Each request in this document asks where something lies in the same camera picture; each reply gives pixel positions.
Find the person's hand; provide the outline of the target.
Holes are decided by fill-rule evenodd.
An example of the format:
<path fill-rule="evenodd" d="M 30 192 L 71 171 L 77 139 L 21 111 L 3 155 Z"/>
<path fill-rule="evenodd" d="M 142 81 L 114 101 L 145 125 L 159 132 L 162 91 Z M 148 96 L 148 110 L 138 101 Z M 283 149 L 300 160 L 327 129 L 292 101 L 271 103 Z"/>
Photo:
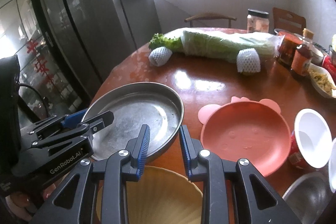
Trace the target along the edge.
<path fill-rule="evenodd" d="M 21 192 L 6 197 L 9 210 L 19 219 L 29 222 L 37 212 L 37 207 L 30 201 L 29 196 Z"/>

